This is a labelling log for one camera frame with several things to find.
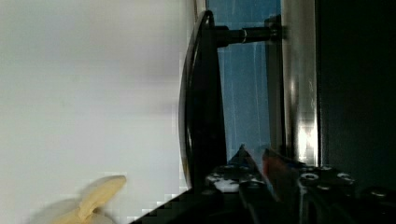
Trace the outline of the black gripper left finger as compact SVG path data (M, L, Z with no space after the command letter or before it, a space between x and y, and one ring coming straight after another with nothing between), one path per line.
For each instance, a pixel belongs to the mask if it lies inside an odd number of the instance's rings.
M205 184L219 191L238 191L246 182L265 183L256 162L241 145L238 151L225 164L216 167L205 178Z

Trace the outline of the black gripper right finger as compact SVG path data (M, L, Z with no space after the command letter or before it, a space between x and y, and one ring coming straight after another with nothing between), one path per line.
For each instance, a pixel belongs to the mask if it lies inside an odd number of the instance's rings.
M271 183L275 195L282 203L291 203L297 190L299 171L305 164L265 149L262 155L263 175Z

